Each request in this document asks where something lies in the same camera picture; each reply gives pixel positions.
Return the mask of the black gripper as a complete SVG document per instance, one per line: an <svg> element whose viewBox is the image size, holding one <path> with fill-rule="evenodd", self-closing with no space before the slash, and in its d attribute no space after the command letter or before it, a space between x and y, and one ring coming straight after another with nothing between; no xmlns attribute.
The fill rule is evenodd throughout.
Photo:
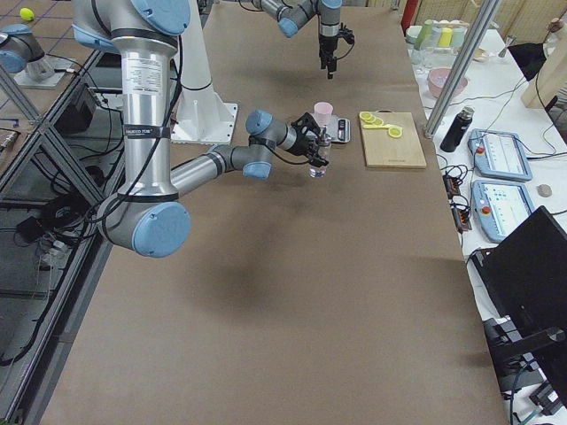
<svg viewBox="0 0 567 425"><path fill-rule="evenodd" d="M338 48L338 40L343 39L347 44L353 46L355 37L353 31L345 24L337 25L319 25L319 60L320 69L326 69L327 65L327 78L332 80L334 73L337 70L338 57L335 56L335 51Z"/></svg>
<svg viewBox="0 0 567 425"><path fill-rule="evenodd" d="M309 112L305 112L291 123L291 128L295 132L295 139L290 148L290 153L297 157L303 156L309 159L311 166L327 166L329 160L322 157L317 152L319 147L329 146L329 137L319 135L321 129L313 115Z"/></svg>

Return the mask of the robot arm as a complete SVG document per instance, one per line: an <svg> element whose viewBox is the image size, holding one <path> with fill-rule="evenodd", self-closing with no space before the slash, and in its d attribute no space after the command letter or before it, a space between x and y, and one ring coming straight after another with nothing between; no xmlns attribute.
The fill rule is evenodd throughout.
<svg viewBox="0 0 567 425"><path fill-rule="evenodd" d="M327 78L332 80L337 71L338 61L347 56L336 56L338 41L344 40L350 50L355 44L355 36L340 18L343 2L340 0L299 1L297 5L288 5L285 1L252 1L257 12L265 12L278 24L280 31L292 38L311 19L318 18L319 59L322 70L327 71Z"/></svg>
<svg viewBox="0 0 567 425"><path fill-rule="evenodd" d="M190 26L186 1L75 1L76 41L121 57L125 181L98 208L94 222L111 243L163 258L176 252L191 229L178 198L218 176L240 170L265 180L276 150L322 167L326 132L310 113L288 125L264 111L246 122L246 146L215 146L176 168L170 166L169 118L176 99L170 62Z"/></svg>

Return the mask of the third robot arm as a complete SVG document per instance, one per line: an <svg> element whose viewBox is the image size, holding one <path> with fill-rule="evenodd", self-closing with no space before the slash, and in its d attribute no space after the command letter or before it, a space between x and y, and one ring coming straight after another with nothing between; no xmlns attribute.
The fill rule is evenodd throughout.
<svg viewBox="0 0 567 425"><path fill-rule="evenodd" d="M54 89L62 79L25 24L1 28L1 66L23 88Z"/></svg>

